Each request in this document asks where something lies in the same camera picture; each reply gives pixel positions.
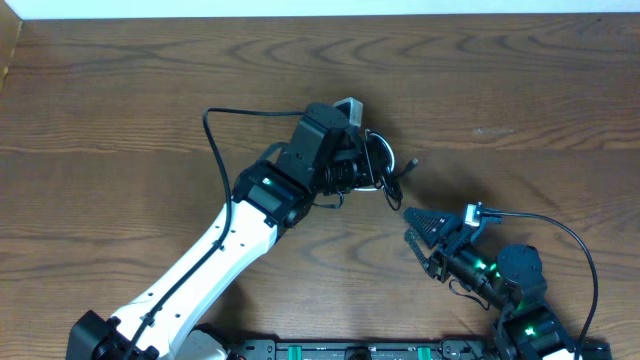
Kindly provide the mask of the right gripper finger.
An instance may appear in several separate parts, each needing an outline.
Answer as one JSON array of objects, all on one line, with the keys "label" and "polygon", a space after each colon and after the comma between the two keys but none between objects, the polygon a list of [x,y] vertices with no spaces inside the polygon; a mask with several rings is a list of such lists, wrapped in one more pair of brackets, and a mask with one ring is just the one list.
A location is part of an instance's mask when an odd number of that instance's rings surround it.
[{"label": "right gripper finger", "polygon": [[422,237],[419,233],[413,229],[409,228],[404,233],[404,240],[408,244],[409,248],[412,250],[414,255],[416,256],[420,266],[424,270],[425,273],[428,272],[428,258],[424,255],[423,251],[419,246],[419,241]]},{"label": "right gripper finger", "polygon": [[454,213],[443,213],[418,208],[407,208],[404,220],[417,232],[429,249],[443,242],[452,232],[457,231],[462,219]]}]

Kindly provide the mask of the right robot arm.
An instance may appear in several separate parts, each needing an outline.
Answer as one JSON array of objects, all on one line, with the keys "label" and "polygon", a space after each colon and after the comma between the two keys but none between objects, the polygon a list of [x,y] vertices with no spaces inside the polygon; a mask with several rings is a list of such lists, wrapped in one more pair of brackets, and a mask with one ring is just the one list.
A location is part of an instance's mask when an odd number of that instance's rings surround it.
[{"label": "right robot arm", "polygon": [[462,216],[418,208],[404,211],[404,239],[424,272],[457,296],[499,312],[491,328],[492,354],[500,359],[581,359],[584,338],[571,339],[545,300],[547,282],[538,250],[511,244],[490,257],[477,240],[489,224],[528,213],[470,204]]}]

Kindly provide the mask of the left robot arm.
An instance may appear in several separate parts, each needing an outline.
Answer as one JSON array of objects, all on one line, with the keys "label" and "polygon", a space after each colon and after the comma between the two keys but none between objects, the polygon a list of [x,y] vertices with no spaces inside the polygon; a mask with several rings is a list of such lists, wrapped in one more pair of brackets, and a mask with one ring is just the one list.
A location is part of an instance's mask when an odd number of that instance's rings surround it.
[{"label": "left robot arm", "polygon": [[315,206],[374,184],[393,161],[361,136],[363,105],[346,98],[296,112],[291,139],[271,144],[234,183],[202,237],[152,286],[108,319],[85,313],[69,359],[225,359],[197,324],[231,283]]}]

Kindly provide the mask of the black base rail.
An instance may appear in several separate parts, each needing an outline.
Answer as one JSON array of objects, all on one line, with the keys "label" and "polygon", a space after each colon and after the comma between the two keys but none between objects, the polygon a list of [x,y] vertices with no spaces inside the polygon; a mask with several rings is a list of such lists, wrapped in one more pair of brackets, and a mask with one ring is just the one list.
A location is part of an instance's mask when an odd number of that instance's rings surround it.
[{"label": "black base rail", "polygon": [[427,342],[286,342],[249,339],[229,346],[231,360],[482,360],[500,359],[483,340]]}]

